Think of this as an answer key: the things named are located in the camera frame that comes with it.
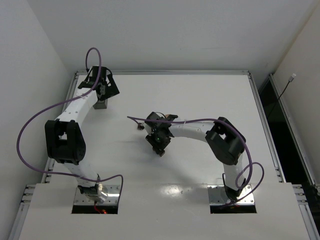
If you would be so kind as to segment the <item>dark wood arch block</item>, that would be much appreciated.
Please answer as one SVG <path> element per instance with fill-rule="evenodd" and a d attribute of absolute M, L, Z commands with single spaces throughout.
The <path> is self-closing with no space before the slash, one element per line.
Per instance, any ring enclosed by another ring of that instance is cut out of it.
<path fill-rule="evenodd" d="M 165 150 L 164 149 L 162 149 L 162 150 L 158 150 L 157 151 L 157 154 L 160 156 L 160 157 L 162 157 L 164 154 L 165 154 Z"/>

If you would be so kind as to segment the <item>smoky transparent plastic box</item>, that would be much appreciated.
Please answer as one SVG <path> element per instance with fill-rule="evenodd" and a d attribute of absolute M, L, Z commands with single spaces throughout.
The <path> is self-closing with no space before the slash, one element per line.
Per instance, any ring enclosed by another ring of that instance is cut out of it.
<path fill-rule="evenodd" d="M 108 107 L 108 100 L 98 100 L 94 105 L 93 108 L 95 110 L 103 110 L 103 109 L 107 109 Z"/>

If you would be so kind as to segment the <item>small dark wood cube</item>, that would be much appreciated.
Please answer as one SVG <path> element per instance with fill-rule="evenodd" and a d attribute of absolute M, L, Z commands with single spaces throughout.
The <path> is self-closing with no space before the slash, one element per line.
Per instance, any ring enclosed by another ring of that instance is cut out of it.
<path fill-rule="evenodd" d="M 144 130 L 144 126 L 143 126 L 143 125 L 138 125 L 138 126 L 137 126 L 137 130 L 139 130 L 139 131 Z"/>

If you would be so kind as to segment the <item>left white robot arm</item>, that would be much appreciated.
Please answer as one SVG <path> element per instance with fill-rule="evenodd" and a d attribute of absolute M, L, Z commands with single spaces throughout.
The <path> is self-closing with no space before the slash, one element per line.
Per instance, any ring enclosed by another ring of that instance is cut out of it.
<path fill-rule="evenodd" d="M 105 202 L 108 190 L 85 159 L 86 143 L 81 125 L 90 109 L 106 109 L 108 99 L 119 93 L 111 70 L 93 66 L 75 89 L 75 99 L 62 114 L 55 120 L 48 120 L 44 126 L 48 157 L 75 175 L 80 193 L 95 203 Z"/>

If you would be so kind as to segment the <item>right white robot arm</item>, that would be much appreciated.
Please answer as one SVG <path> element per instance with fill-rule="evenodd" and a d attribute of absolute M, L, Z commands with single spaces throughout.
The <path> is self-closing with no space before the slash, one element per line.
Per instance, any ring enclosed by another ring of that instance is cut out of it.
<path fill-rule="evenodd" d="M 145 139 L 159 156 L 164 155 L 172 138 L 188 138 L 207 143 L 215 158 L 223 164 L 226 195 L 231 201 L 240 196 L 246 185 L 246 178 L 241 173 L 242 154 L 245 151 L 243 143 L 246 139 L 226 118 L 219 117 L 215 121 L 183 121 L 177 115 L 162 117 L 152 112 L 144 122 L 144 128 L 147 131 Z"/>

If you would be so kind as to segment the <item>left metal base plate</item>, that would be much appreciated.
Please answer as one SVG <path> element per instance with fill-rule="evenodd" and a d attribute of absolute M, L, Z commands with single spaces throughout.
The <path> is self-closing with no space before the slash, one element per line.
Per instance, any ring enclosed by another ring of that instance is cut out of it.
<path fill-rule="evenodd" d="M 101 185 L 97 192 L 81 193 L 77 187 L 73 199 L 75 206 L 116 206 L 119 202 L 120 185 Z"/>

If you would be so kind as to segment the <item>metal base plate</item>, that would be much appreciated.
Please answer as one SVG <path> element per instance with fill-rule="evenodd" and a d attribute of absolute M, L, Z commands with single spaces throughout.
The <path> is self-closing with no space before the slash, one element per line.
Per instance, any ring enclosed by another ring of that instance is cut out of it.
<path fill-rule="evenodd" d="M 220 207 L 231 203 L 241 207 L 255 205 L 251 184 L 238 191 L 226 189 L 223 184 L 208 185 L 207 190 L 211 207 Z"/>
<path fill-rule="evenodd" d="M 81 193 L 77 187 L 73 199 L 75 206 L 116 206 L 119 202 L 120 185 L 101 185 L 97 192 Z"/>

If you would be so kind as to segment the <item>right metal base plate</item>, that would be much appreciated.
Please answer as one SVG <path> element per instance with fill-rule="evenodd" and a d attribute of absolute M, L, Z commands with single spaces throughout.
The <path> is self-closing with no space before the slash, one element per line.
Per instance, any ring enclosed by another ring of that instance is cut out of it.
<path fill-rule="evenodd" d="M 231 203 L 241 207 L 255 205 L 251 184 L 238 191 L 226 189 L 223 184 L 208 185 L 207 190 L 211 207 L 220 207 Z"/>

